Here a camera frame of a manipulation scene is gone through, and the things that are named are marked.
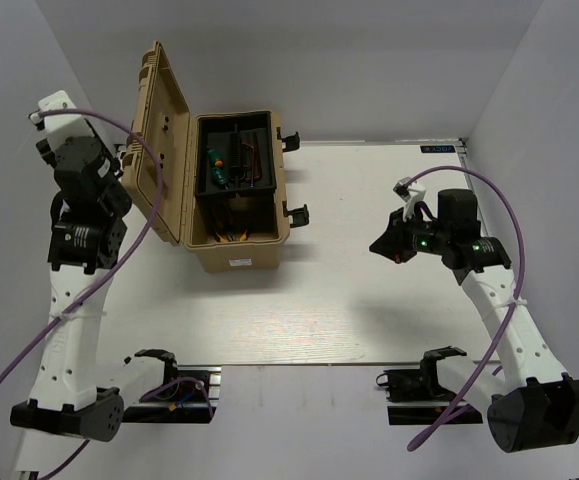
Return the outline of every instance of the tan plastic case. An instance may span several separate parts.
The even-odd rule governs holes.
[[[153,229],[162,240],[183,244],[194,253],[205,271],[217,273],[236,269],[277,268],[280,248],[289,237],[286,217],[286,188],[282,140],[271,135],[276,191],[273,195],[275,219],[264,232],[251,232],[246,241],[218,243],[203,218],[194,195],[197,166],[198,122],[203,118],[246,115],[230,113],[193,117],[159,42],[142,58],[138,76],[139,98],[133,129],[160,156],[164,181],[163,199]],[[271,131],[280,119],[267,111]],[[151,213],[156,194],[156,170],[147,152],[137,143],[128,145],[123,158],[122,184],[143,215]],[[243,208],[248,200],[242,199]]]

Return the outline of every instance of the tan toolbox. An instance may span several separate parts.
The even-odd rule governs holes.
[[[290,228],[309,223],[306,205],[287,210],[283,143],[284,151],[297,149],[298,134],[283,139],[280,118],[271,111],[192,117],[159,42],[143,56],[138,79],[133,128],[159,157],[164,181],[154,230],[162,240],[183,244],[209,273],[277,268]],[[258,162],[251,138],[258,144]],[[229,141],[237,146],[226,145]],[[215,148],[209,148],[211,142]],[[229,181],[226,185],[213,177],[210,149],[220,152],[221,161],[225,157],[221,170]],[[156,194],[156,170],[137,142],[128,145],[123,168],[123,186],[148,216]]]

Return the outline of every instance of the white label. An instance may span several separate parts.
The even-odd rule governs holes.
[[[110,167],[111,167],[111,162],[109,160],[105,159],[105,163],[103,163],[102,167],[100,167],[98,169],[98,175],[100,176],[100,178],[104,177],[107,174]]]
[[[250,258],[239,258],[238,260],[229,260],[229,265],[232,267],[250,267],[253,262]]]

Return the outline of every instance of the sticker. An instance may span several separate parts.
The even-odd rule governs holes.
[[[453,145],[420,145],[422,153],[456,153]]]
[[[109,168],[111,168],[111,162],[107,159],[105,159],[105,163],[102,164],[102,167],[100,167],[98,169],[98,176],[100,178],[104,177],[107,172],[109,171]]]
[[[231,267],[250,267],[253,262],[250,258],[239,258],[238,260],[229,260]]]

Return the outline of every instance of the toolbox latch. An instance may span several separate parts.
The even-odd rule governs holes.
[[[280,134],[280,128],[277,130],[278,140],[282,140],[282,152],[294,152],[300,148],[300,134],[298,132],[288,137],[282,137]]]
[[[289,227],[298,228],[309,225],[309,208],[306,204],[301,208],[287,210],[287,202],[282,202],[282,210],[285,217],[291,217],[291,223],[289,224]]]

